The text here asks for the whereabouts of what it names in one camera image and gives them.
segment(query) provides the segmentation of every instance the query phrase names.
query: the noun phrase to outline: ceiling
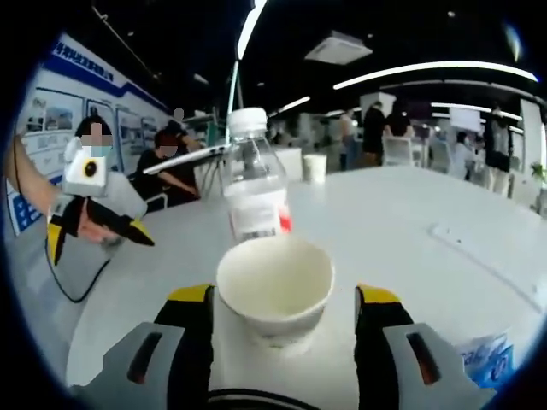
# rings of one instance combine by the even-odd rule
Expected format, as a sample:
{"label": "ceiling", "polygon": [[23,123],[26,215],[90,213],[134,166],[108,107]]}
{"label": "ceiling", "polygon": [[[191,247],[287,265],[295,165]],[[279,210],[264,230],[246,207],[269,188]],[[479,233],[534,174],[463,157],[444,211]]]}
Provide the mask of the ceiling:
{"label": "ceiling", "polygon": [[[455,2],[443,0],[269,0],[240,66],[244,105],[262,106],[272,112],[310,96],[309,102],[293,112],[321,113],[355,106],[360,95],[377,91],[382,85],[424,79],[472,79],[543,95],[547,90],[541,83],[463,68],[398,74],[339,91],[332,89],[338,82],[365,73],[446,60],[497,62],[545,78],[547,69],[538,64],[544,45],[534,31],[542,22],[525,2],[519,2],[520,7],[512,4],[505,9],[498,5],[495,9],[491,2],[473,2],[467,8],[464,2],[455,6]],[[69,34],[169,106],[210,109],[216,105],[226,109],[235,44],[252,8],[251,0],[96,0],[93,4],[108,15],[107,22],[148,69],[92,13],[91,5],[71,23]],[[503,23],[516,29],[524,45],[517,62]],[[332,30],[361,39],[373,54],[347,66],[305,61],[308,52]],[[194,80],[195,73],[209,84]],[[489,105],[495,98],[508,106],[504,109],[518,109],[518,97],[485,87],[431,85],[388,92],[474,105]]]}

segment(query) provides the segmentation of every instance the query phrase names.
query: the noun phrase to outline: plastic water bottle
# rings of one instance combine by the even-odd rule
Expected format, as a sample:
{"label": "plastic water bottle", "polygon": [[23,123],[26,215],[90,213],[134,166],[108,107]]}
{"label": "plastic water bottle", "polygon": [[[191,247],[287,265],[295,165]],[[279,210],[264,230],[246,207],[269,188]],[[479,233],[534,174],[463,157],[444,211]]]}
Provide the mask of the plastic water bottle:
{"label": "plastic water bottle", "polygon": [[287,178],[266,139],[267,123],[262,108],[228,116],[232,146],[226,153],[223,184],[237,243],[291,231]]}

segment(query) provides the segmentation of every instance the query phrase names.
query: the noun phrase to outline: person's hand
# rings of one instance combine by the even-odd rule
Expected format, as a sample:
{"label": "person's hand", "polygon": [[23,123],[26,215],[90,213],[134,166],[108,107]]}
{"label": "person's hand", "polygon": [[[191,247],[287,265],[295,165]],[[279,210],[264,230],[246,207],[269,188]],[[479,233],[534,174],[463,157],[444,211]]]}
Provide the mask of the person's hand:
{"label": "person's hand", "polygon": [[190,192],[193,196],[199,197],[199,194],[197,193],[197,189],[193,186],[189,186],[186,191]]}
{"label": "person's hand", "polygon": [[82,213],[79,216],[78,237],[83,237],[93,243],[101,243],[105,239],[114,240],[118,236],[108,228],[97,225],[87,214],[87,199],[84,201]]}

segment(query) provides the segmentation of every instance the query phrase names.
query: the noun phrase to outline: cup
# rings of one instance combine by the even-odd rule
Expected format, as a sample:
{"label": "cup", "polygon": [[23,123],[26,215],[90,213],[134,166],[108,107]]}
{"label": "cup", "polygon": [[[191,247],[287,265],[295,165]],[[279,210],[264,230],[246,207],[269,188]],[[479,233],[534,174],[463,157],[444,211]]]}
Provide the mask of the cup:
{"label": "cup", "polygon": [[304,177],[308,182],[323,184],[326,177],[326,155],[307,154],[303,157]]}
{"label": "cup", "polygon": [[325,251],[299,237],[261,237],[230,249],[216,282],[254,343],[300,354],[332,294],[334,267]]}

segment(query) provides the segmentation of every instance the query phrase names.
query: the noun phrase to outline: black cable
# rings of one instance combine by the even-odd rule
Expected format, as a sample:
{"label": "black cable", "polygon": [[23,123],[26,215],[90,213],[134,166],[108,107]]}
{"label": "black cable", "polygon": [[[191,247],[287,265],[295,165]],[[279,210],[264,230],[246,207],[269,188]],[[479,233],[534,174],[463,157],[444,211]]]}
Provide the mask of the black cable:
{"label": "black cable", "polygon": [[[17,183],[17,190],[19,191],[19,195],[21,197],[24,197],[23,196],[23,193],[22,193],[22,188],[21,188],[21,182],[19,180],[19,168],[17,167],[17,154],[16,154],[16,148],[17,146],[17,142],[14,140],[14,171],[15,171],[15,182]],[[83,295],[81,297],[78,297],[78,298],[73,298],[71,297],[65,290],[64,288],[62,287],[61,285],[61,282],[59,281],[59,278],[57,277],[57,275],[55,274],[55,269],[53,268],[53,266],[51,265],[51,261],[50,261],[50,253],[48,252],[48,240],[47,238],[45,239],[45,258],[46,260],[48,261],[48,266],[50,267],[50,271],[51,271],[51,275],[53,276],[53,279],[55,280],[57,286],[59,287],[59,290],[61,291],[61,293],[69,300],[71,301],[72,303],[81,303],[83,302],[86,297],[89,295],[89,293],[91,292],[91,290],[93,289],[93,286],[95,285],[95,283],[97,282],[97,280],[99,279],[99,276],[101,275],[101,273],[103,272],[103,269],[109,264],[110,260],[106,261],[103,263],[103,265],[99,268],[98,272],[95,274],[95,277],[93,278],[93,280],[91,281],[91,284],[89,285],[89,287],[85,290],[85,292],[83,293]]]}
{"label": "black cable", "polygon": [[99,279],[99,276],[101,275],[101,273],[103,273],[103,269],[110,263],[110,260],[107,260],[105,261],[101,267],[99,267],[99,270],[97,271],[97,273],[95,273],[95,276],[93,277],[93,280],[91,281],[90,285],[88,286],[88,288],[85,290],[85,292],[82,294],[82,296],[78,297],[78,298],[73,298],[71,297],[65,290],[64,288],[61,286],[61,282],[59,281],[59,278],[57,277],[57,275],[55,274],[55,269],[53,268],[53,266],[51,265],[51,260],[50,260],[50,253],[48,252],[48,240],[46,239],[45,240],[45,258],[46,260],[48,261],[48,266],[50,267],[50,271],[51,271],[51,275],[53,275],[53,279],[55,280],[57,286],[59,286],[59,290],[61,290],[61,293],[69,300],[71,301],[72,303],[81,303],[83,302],[86,297],[89,295],[89,293],[91,292],[91,290],[93,289],[93,286],[95,286],[95,283],[97,282],[97,280]]}

